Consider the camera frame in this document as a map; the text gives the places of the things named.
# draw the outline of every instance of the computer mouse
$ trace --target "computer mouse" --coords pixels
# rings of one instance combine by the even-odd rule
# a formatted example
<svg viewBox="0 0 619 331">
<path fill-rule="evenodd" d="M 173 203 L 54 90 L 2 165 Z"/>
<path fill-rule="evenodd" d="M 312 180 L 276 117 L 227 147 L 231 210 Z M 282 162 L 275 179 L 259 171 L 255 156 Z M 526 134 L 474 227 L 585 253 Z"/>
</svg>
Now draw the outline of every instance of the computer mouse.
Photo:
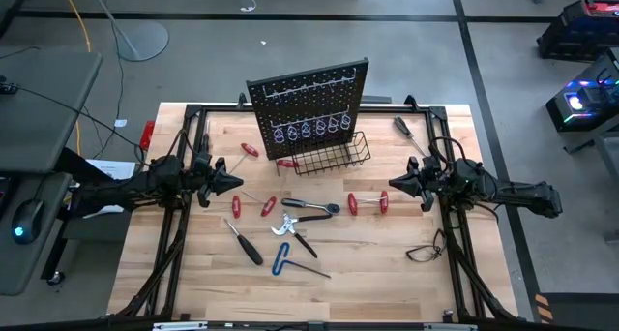
<svg viewBox="0 0 619 331">
<path fill-rule="evenodd" d="M 30 244 L 41 232 L 41 219 L 43 217 L 43 201 L 30 199 L 22 202 L 15 213 L 11 223 L 11 235 L 17 244 Z"/>
</svg>

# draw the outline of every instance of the wire basket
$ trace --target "wire basket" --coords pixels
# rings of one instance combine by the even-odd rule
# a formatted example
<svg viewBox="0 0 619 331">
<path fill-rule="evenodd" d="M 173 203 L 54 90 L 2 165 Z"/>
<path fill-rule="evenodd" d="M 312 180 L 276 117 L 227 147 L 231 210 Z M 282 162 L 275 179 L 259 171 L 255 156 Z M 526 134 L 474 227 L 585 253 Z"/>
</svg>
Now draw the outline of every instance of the wire basket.
<svg viewBox="0 0 619 331">
<path fill-rule="evenodd" d="M 362 165 L 371 158 L 364 132 L 355 132 L 348 142 L 333 140 L 309 141 L 291 146 L 292 161 L 297 175 L 309 175 L 334 167 Z"/>
</svg>

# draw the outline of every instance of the white cable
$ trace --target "white cable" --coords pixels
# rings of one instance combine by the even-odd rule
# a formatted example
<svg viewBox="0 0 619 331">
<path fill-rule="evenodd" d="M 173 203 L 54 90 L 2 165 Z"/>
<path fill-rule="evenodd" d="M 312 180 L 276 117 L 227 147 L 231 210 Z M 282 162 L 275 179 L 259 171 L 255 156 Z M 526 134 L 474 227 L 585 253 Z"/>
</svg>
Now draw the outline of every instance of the white cable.
<svg viewBox="0 0 619 331">
<path fill-rule="evenodd" d="M 258 7 L 258 4 L 255 3 L 255 0 L 251 0 L 251 1 L 253 2 L 253 7 L 243 7 L 241 8 L 241 12 L 244 12 L 244 13 L 253 12 Z"/>
</svg>

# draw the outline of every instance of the wooden table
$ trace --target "wooden table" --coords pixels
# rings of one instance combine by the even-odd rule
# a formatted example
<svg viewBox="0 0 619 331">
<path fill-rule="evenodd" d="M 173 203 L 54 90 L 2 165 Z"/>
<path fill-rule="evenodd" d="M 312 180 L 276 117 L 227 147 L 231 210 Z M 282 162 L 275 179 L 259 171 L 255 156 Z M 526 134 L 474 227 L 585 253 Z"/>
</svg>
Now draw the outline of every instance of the wooden table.
<svg viewBox="0 0 619 331">
<path fill-rule="evenodd" d="M 167 152 L 182 126 L 185 106 L 161 104 L 149 160 Z M 446 108 L 452 137 L 462 143 L 468 158 L 480 161 L 468 105 Z M 410 155 L 421 160 L 410 141 L 397 132 L 393 114 L 360 114 L 356 130 L 366 134 L 371 152 L 371 160 L 363 165 L 312 176 L 297 176 L 289 169 L 281 177 L 274 162 L 265 157 L 252 113 L 211 112 L 207 118 L 215 157 L 225 157 L 227 164 L 233 166 L 243 155 L 242 142 L 256 147 L 260 157 L 245 159 L 235 170 L 235 175 L 245 180 L 241 188 L 210 197 L 211 208 L 221 209 L 231 204 L 233 196 L 239 196 L 240 219 L 233 219 L 228 210 L 201 208 L 197 197 L 193 197 L 174 308 L 176 316 L 191 313 L 193 319 L 235 321 L 440 321 L 443 310 L 455 309 L 447 255 L 417 263 L 404 254 L 415 245 L 429 244 L 442 222 L 437 205 L 423 213 L 418 198 L 387 184 L 388 179 L 405 173 Z M 402 118 L 418 143 L 428 146 L 423 116 Z M 270 215 L 262 218 L 262 204 L 244 196 L 241 190 L 264 199 L 295 197 L 341 205 L 340 214 L 333 219 L 295 225 L 317 251 L 318 259 L 291 234 L 273 234 L 270 227 L 282 224 L 284 209 L 279 203 Z M 348 193 L 354 192 L 357 198 L 377 198 L 383 190 L 389 192 L 387 214 L 382 215 L 376 203 L 360 204 L 356 217 L 349 214 Z M 311 209 L 285 210 L 293 216 L 319 214 Z M 125 307 L 151 273 L 162 217 L 163 210 L 158 207 L 133 212 L 109 301 L 110 313 Z M 264 265 L 255 266 L 250 261 L 223 218 L 250 239 L 264 257 Z M 516 303 L 497 223 L 483 209 L 469 212 L 468 218 L 479 272 L 496 297 L 515 314 Z M 273 276 L 271 267 L 283 241 L 290 243 L 289 259 L 324 271 L 333 279 L 292 266 L 285 266 L 279 276 Z M 463 289 L 472 311 L 467 279 L 463 279 Z M 163 299 L 160 294 L 160 307 Z"/>
</svg>

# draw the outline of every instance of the white paper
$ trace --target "white paper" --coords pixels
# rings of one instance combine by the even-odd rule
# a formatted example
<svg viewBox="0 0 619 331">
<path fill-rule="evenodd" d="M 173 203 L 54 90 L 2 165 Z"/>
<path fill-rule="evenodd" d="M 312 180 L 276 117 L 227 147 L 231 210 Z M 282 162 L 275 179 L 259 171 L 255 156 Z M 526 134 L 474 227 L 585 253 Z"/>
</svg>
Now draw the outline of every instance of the white paper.
<svg viewBox="0 0 619 331">
<path fill-rule="evenodd" d="M 135 163 L 133 162 L 114 162 L 114 161 L 100 161 L 100 160 L 86 160 L 97 169 L 103 171 L 107 176 L 115 180 L 123 180 L 133 176 L 135 170 Z M 101 214 L 109 213 L 121 213 L 125 209 L 118 205 L 108 205 L 95 214 L 84 216 L 84 219 L 91 218 Z"/>
</svg>

